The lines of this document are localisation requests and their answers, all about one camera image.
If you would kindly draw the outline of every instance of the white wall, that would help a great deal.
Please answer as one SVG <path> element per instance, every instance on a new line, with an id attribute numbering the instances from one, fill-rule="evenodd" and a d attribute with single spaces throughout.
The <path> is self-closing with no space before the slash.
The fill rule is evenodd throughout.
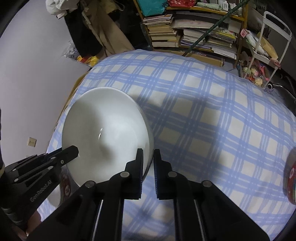
<path id="1" fill-rule="evenodd" d="M 76 80 L 89 67 L 61 57 L 71 39 L 64 19 L 30 0 L 0 38 L 1 150 L 6 165 L 46 151 Z M 28 138 L 36 147 L 27 146 Z"/>

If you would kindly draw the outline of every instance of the blue plaid blanket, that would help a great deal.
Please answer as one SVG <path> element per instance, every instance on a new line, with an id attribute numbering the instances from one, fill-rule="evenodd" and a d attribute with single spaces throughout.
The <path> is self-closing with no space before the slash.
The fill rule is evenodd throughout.
<path id="1" fill-rule="evenodd" d="M 109 86 L 129 94 L 146 114 L 163 160 L 189 180 L 211 180 L 272 240 L 295 207 L 283 193 L 286 159 L 295 146 L 295 117 L 251 82 L 192 58 L 135 50 L 108 57 L 84 78 L 52 136 L 61 147 L 71 105 Z M 43 218 L 54 210 L 46 200 Z M 125 201 L 123 240 L 175 240 L 171 201 L 159 201 L 153 174 L 142 198 Z"/>

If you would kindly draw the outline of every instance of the yellow bag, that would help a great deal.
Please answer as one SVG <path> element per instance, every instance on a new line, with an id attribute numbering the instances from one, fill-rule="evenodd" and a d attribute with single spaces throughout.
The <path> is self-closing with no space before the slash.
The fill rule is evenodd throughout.
<path id="1" fill-rule="evenodd" d="M 263 36 L 260 43 L 262 48 L 271 56 L 271 58 L 278 59 L 274 47 Z"/>

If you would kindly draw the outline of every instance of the white bowl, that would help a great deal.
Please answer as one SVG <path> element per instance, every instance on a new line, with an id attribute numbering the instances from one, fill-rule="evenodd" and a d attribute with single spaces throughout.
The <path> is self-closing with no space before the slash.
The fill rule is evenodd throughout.
<path id="1" fill-rule="evenodd" d="M 144 151 L 146 175 L 154 140 L 143 111 L 130 96 L 115 88 L 100 87 L 84 93 L 71 107 L 63 128 L 62 148 L 71 145 L 78 148 L 79 155 L 67 167 L 81 186 L 88 180 L 107 181 L 124 171 L 138 148 Z"/>

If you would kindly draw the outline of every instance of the red object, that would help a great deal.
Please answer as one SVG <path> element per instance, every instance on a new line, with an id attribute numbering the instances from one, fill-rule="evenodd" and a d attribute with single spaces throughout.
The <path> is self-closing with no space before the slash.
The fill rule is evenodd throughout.
<path id="1" fill-rule="evenodd" d="M 270 61 L 279 69 L 281 68 L 281 64 L 279 63 L 279 61 L 277 59 L 271 58 Z"/>
<path id="2" fill-rule="evenodd" d="M 248 32 L 243 28 L 241 31 L 241 36 L 244 38 L 247 34 Z"/>
<path id="3" fill-rule="evenodd" d="M 168 0 L 168 4 L 171 7 L 193 7 L 196 0 Z"/>
<path id="4" fill-rule="evenodd" d="M 288 200 L 296 205 L 296 163 L 294 163 L 289 177 L 288 177 L 288 187 L 287 187 L 287 196 L 288 196 Z"/>

